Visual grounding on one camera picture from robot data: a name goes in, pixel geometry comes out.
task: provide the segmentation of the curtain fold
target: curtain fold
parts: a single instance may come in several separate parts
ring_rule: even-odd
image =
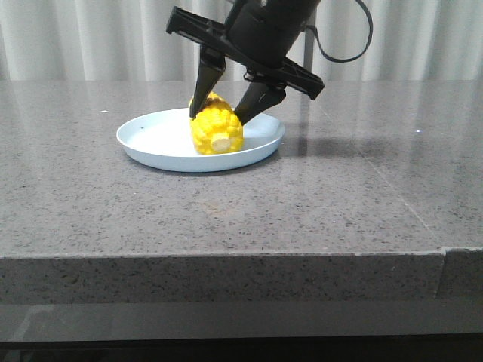
[[[481,0],[366,4],[374,37],[362,58],[330,63],[304,33],[288,56],[324,80],[481,79]],[[0,0],[0,79],[194,81],[198,45],[165,33],[175,5],[220,22],[232,7],[223,0]],[[351,57],[365,45],[367,20],[354,0],[321,0],[315,24],[330,55]],[[227,60],[222,79],[244,72]]]

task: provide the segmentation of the granite countertop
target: granite countertop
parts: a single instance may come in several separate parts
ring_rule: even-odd
[[[483,294],[483,82],[288,90],[258,164],[132,161],[117,128],[192,86],[0,82],[1,304]],[[236,104],[246,87],[216,91]]]

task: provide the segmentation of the yellow corn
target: yellow corn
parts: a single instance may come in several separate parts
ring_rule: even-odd
[[[196,151],[202,155],[237,152],[243,146],[243,126],[232,107],[210,92],[206,106],[190,121]]]

